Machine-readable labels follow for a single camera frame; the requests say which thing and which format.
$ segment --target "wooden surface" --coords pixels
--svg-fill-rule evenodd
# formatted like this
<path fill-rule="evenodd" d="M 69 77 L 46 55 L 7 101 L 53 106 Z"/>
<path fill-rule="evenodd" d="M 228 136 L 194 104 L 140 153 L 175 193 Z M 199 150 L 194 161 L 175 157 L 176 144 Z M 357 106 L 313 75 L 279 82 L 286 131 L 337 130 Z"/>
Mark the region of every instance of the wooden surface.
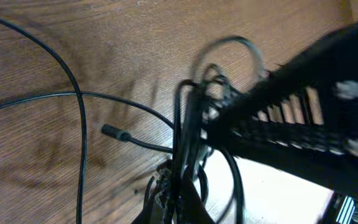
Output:
<path fill-rule="evenodd" d="M 173 90 L 188 77 L 194 56 L 209 41 L 242 35 L 260 47 L 267 68 L 274 70 L 321 35 L 352 20 L 344 0 L 2 0 L 0 17 L 54 48 L 82 90 L 128 98 L 170 119 Z M 242 91 L 256 81 L 250 57 L 239 45 L 224 46 L 209 59 L 222 65 Z M 0 26 L 0 101 L 60 90 L 71 86 L 58 63 L 31 41 Z M 113 124 L 164 146 L 171 145 L 172 132 L 151 115 L 119 103 L 85 97 L 85 106 L 89 159 L 84 223 L 130 223 L 142 208 L 151 170 L 166 155 L 109 139 L 100 133 L 100 124 Z M 74 222 L 79 118 L 72 96 L 0 111 L 0 223 Z M 210 185 L 208 210 L 213 217 L 229 198 L 232 181 L 228 173 L 222 181 L 210 171 L 227 169 L 215 160 L 207 170 L 210 183 L 221 183 Z M 310 183 L 288 188 L 283 179 L 275 178 L 287 174 L 241 164 L 249 223 L 314 222 L 318 214 L 312 210 L 321 210 L 323 199 L 310 209 L 310 221 L 294 213 L 305 207 L 305 195 L 324 198 L 329 194 L 326 189 Z M 288 197 L 293 205 L 284 208 L 280 201 Z"/>

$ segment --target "black object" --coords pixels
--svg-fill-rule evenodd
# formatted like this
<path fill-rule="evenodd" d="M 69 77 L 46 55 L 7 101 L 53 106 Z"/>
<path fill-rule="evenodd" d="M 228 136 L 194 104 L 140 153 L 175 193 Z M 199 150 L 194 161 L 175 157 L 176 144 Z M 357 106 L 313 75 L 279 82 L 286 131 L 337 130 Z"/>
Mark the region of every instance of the black object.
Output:
<path fill-rule="evenodd" d="M 77 223 L 81 223 L 86 162 L 82 95 L 127 103 L 152 113 L 173 128 L 172 149 L 134 139 L 128 132 L 107 124 L 102 129 L 104 134 L 120 141 L 173 154 L 173 160 L 160 169 L 162 176 L 150 196 L 148 190 L 151 184 L 148 184 L 144 209 L 134 223 L 171 223 L 175 211 L 178 223 L 214 223 L 203 206 L 208 197 L 208 180 L 201 163 L 204 165 L 208 158 L 206 155 L 211 155 L 208 154 L 208 146 L 220 150 L 232 170 L 234 191 L 222 217 L 232 201 L 236 200 L 236 223 L 244 221 L 244 192 L 233 156 L 274 166 L 358 198 L 358 23 L 326 35 L 277 71 L 270 72 L 268 80 L 263 78 L 265 70 L 259 51 L 247 39 L 232 36 L 213 42 L 197 56 L 191 68 L 193 80 L 181 82 L 175 92 L 173 123 L 144 105 L 115 96 L 81 92 L 67 65 L 50 47 L 14 24 L 2 19 L 0 24 L 20 32 L 43 47 L 59 62 L 74 86 L 74 92 L 18 99 L 1 104 L 0 109 L 52 96 L 77 96 L 83 133 Z M 197 80 L 198 69 L 205 55 L 228 42 L 242 43 L 254 56 L 255 73 L 260 83 L 248 93 L 240 93 L 233 88 L 222 69 L 215 64 L 207 67 L 201 80 Z M 218 75 L 208 80 L 206 75 L 210 70 L 215 70 Z M 213 99 L 208 95 L 208 86 L 212 83 L 223 86 L 222 99 Z M 180 98 L 184 86 L 191 86 L 191 91 L 182 125 Z M 306 91 L 309 87 L 318 93 L 324 124 L 313 120 Z M 281 103 L 288 100 L 290 95 L 299 98 L 304 123 L 287 122 Z M 270 119 L 268 108 L 274 107 L 278 107 L 281 121 Z M 218 112 L 216 118 L 209 116 L 210 108 Z M 266 121 L 257 117 L 259 112 L 267 115 Z M 207 132 L 207 138 L 201 137 L 202 131 Z M 195 176 L 200 179 L 201 198 L 192 182 Z"/>

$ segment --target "cable connector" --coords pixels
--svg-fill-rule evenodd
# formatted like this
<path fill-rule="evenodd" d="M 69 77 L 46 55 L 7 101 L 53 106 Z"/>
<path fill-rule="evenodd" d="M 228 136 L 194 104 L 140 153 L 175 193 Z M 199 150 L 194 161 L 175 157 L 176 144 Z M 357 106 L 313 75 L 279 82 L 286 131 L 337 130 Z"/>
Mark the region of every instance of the cable connector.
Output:
<path fill-rule="evenodd" d="M 113 127 L 109 124 L 104 124 L 102 127 L 102 133 L 115 138 L 119 141 L 122 142 L 128 142 L 128 140 L 130 140 L 130 138 L 132 138 L 131 134 L 129 134 L 128 132 L 121 130 L 119 128 Z"/>

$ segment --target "brown wood grain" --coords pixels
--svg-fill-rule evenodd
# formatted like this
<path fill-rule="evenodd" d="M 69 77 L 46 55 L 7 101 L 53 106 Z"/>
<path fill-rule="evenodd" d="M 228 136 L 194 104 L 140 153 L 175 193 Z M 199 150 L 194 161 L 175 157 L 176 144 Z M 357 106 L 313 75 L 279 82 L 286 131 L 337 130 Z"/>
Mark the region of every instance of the brown wood grain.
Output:
<path fill-rule="evenodd" d="M 0 17 L 54 48 L 82 90 L 128 98 L 170 119 L 173 90 L 188 77 L 197 51 L 209 41 L 231 34 L 247 37 L 273 70 L 351 21 L 345 0 L 2 0 Z M 208 59 L 222 65 L 242 91 L 256 82 L 250 57 L 239 45 L 221 47 Z M 71 89 L 51 56 L 0 25 L 0 102 Z M 100 124 L 165 146 L 171 145 L 172 132 L 151 115 L 119 103 L 85 97 L 85 106 L 89 149 L 84 223 L 129 223 L 142 208 L 149 171 L 166 155 L 109 139 L 100 133 Z M 72 96 L 0 111 L 0 223 L 74 222 L 80 134 Z M 244 179 L 245 186 L 247 181 L 253 180 Z M 211 190 L 208 209 L 213 217 L 230 196 L 229 185 L 224 186 Z M 264 223 L 252 213 L 249 220 Z"/>

